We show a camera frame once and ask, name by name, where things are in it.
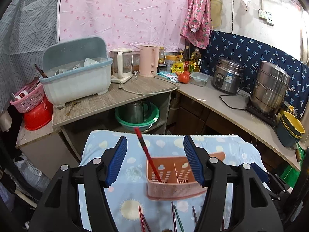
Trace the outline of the black induction cooker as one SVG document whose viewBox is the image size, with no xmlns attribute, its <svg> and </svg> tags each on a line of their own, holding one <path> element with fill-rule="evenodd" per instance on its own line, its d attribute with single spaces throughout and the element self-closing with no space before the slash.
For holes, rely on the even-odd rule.
<svg viewBox="0 0 309 232">
<path fill-rule="evenodd" d="M 255 108 L 253 106 L 251 101 L 248 101 L 246 111 L 248 111 L 250 114 L 256 116 L 261 121 L 267 123 L 272 128 L 275 128 L 277 126 L 277 119 L 276 119 L 275 115 L 270 116 L 270 115 L 262 113 L 261 111 L 259 111 L 257 108 Z"/>
</svg>

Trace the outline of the pink perforated utensil holder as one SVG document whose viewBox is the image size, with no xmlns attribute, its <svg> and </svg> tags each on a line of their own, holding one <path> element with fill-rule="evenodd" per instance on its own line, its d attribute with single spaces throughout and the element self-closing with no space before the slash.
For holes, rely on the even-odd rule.
<svg viewBox="0 0 309 232">
<path fill-rule="evenodd" d="M 146 194 L 151 200 L 182 200 L 207 191 L 195 180 L 186 156 L 154 157 L 161 182 L 149 162 L 146 164 Z"/>
</svg>

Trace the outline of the long dark maroon chopstick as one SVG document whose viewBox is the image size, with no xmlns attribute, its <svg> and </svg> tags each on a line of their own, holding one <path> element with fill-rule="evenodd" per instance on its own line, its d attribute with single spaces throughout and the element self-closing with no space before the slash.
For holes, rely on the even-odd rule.
<svg viewBox="0 0 309 232">
<path fill-rule="evenodd" d="M 149 226 L 144 214 L 142 214 L 142 218 L 143 218 L 143 222 L 144 222 L 146 228 L 148 229 L 148 232 L 151 232 L 150 226 Z"/>
</svg>

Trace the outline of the red plastic basin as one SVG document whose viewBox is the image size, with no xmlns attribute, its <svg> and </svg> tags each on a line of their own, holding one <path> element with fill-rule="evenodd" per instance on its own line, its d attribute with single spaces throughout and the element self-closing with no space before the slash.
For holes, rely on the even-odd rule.
<svg viewBox="0 0 309 232">
<path fill-rule="evenodd" d="M 41 103 L 35 108 L 23 114 L 25 128 L 35 131 L 44 127 L 52 120 L 53 105 L 44 96 Z"/>
</svg>

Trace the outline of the pink dotted curtain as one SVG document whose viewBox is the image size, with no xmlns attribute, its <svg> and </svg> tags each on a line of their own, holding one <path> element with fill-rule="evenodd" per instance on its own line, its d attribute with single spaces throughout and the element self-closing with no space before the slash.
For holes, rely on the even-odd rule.
<svg viewBox="0 0 309 232">
<path fill-rule="evenodd" d="M 108 51 L 145 44 L 177 52 L 187 9 L 188 0 L 58 0 L 58 40 L 98 36 Z"/>
</svg>

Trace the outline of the clear food container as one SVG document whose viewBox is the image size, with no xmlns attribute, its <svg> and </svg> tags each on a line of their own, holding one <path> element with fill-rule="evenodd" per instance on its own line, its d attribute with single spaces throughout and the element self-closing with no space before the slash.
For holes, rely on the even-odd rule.
<svg viewBox="0 0 309 232">
<path fill-rule="evenodd" d="M 205 86 L 208 81 L 208 75 L 201 72 L 192 72 L 190 74 L 190 83 L 197 86 Z"/>
</svg>

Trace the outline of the blue-white dish drainer box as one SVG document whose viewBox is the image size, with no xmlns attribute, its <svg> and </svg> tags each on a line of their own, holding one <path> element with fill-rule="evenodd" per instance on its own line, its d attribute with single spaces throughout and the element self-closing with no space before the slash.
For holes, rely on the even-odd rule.
<svg viewBox="0 0 309 232">
<path fill-rule="evenodd" d="M 93 94 L 102 95 L 111 84 L 113 60 L 104 39 L 81 38 L 50 46 L 43 53 L 40 77 L 45 95 L 55 107 Z"/>
</svg>

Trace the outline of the cooking oil bottle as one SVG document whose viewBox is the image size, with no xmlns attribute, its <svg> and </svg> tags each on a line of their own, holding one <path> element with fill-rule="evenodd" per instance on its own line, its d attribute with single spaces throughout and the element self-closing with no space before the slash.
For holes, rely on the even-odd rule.
<svg viewBox="0 0 309 232">
<path fill-rule="evenodd" d="M 195 48 L 195 51 L 192 52 L 191 58 L 190 58 L 190 65 L 189 65 L 189 72 L 200 72 L 201 68 L 201 53 L 199 51 L 199 48 Z"/>
</svg>

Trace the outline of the steel steamer pot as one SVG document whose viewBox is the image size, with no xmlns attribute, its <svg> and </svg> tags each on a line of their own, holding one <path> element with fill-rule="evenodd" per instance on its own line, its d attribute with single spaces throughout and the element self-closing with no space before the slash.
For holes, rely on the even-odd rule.
<svg viewBox="0 0 309 232">
<path fill-rule="evenodd" d="M 257 69 L 254 89 L 250 94 L 253 106 L 266 115 L 278 112 L 286 92 L 294 92 L 290 87 L 291 77 L 277 65 L 261 61 Z"/>
</svg>

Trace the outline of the red tomato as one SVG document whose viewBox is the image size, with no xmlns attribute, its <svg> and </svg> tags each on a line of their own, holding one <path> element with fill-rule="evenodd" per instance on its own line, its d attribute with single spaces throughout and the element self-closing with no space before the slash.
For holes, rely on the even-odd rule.
<svg viewBox="0 0 309 232">
<path fill-rule="evenodd" d="M 186 73 L 181 73 L 178 76 L 178 81 L 180 83 L 188 84 L 190 82 L 190 76 L 188 74 L 186 74 Z"/>
</svg>

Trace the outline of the green plastic basin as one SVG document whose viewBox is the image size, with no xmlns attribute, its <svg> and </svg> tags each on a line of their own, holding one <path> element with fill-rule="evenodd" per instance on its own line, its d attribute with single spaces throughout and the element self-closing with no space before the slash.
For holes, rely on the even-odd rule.
<svg viewBox="0 0 309 232">
<path fill-rule="evenodd" d="M 159 119 L 159 109 L 149 101 L 137 101 L 115 109 L 116 120 L 127 130 L 133 131 L 136 127 L 146 131 Z"/>
</svg>

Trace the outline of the blue patterned tablecloth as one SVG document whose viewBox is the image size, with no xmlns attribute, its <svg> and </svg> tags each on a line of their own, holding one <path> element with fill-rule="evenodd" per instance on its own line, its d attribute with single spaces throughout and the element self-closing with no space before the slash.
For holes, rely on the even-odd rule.
<svg viewBox="0 0 309 232">
<path fill-rule="evenodd" d="M 141 231 L 139 208 L 150 226 L 151 231 L 173 229 L 171 201 L 150 200 L 146 196 L 146 156 L 140 146 L 136 134 L 126 134 L 107 130 L 92 131 L 84 147 L 80 165 L 86 165 L 103 152 L 116 145 L 120 136 L 125 136 L 128 149 L 117 180 L 105 190 L 110 211 L 118 231 Z M 245 142 L 237 135 L 191 135 L 197 147 L 213 152 L 224 152 L 224 163 L 241 165 L 256 163 L 264 171 L 261 155 L 251 143 Z M 183 149 L 184 136 L 177 135 L 143 135 L 148 151 L 152 157 L 185 156 Z M 227 185 L 224 209 L 225 228 L 230 220 L 232 207 L 232 184 Z M 79 185 L 80 214 L 83 228 L 92 231 L 85 204 L 84 185 Z M 184 231 L 194 231 L 195 222 L 192 206 L 199 217 L 205 194 L 189 199 L 174 201 Z"/>
</svg>

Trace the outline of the silver rice cooker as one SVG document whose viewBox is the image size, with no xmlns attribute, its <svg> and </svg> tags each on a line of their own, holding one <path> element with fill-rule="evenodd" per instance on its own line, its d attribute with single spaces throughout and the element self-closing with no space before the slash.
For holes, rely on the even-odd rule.
<svg viewBox="0 0 309 232">
<path fill-rule="evenodd" d="M 219 58 L 212 86 L 227 94 L 236 94 L 244 76 L 244 66 L 228 58 Z"/>
</svg>

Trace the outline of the pink plastic basket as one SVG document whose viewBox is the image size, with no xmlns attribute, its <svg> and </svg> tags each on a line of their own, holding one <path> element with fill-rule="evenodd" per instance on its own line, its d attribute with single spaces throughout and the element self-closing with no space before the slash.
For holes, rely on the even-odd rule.
<svg viewBox="0 0 309 232">
<path fill-rule="evenodd" d="M 10 104 L 14 106 L 21 114 L 24 114 L 40 104 L 45 96 L 45 93 L 43 90 L 43 85 L 40 81 L 34 80 L 13 95 L 15 100 L 11 100 Z"/>
</svg>

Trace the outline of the red chopstick with grey band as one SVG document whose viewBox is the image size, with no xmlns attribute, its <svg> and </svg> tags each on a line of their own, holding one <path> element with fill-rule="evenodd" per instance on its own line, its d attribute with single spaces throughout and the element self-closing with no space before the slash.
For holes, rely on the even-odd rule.
<svg viewBox="0 0 309 232">
<path fill-rule="evenodd" d="M 137 138 L 138 138 L 138 140 L 140 142 L 140 145 L 141 145 L 141 147 L 142 147 L 142 149 L 143 149 L 143 151 L 144 151 L 144 153 L 146 155 L 146 158 L 147 158 L 147 160 L 148 160 L 148 162 L 149 162 L 149 164 L 150 164 L 150 166 L 151 166 L 151 168 L 152 168 L 152 170 L 153 170 L 153 172 L 155 174 L 156 179 L 160 183 L 162 183 L 161 177 L 159 176 L 158 170 L 157 170 L 157 168 L 154 165 L 154 162 L 153 162 L 153 160 L 152 160 L 152 158 L 150 156 L 150 153 L 148 152 L 148 148 L 147 148 L 146 143 L 145 143 L 145 141 L 143 139 L 143 136 L 141 134 L 140 129 L 138 127 L 135 127 L 134 131 L 135 131 L 135 133 L 137 135 Z"/>
</svg>

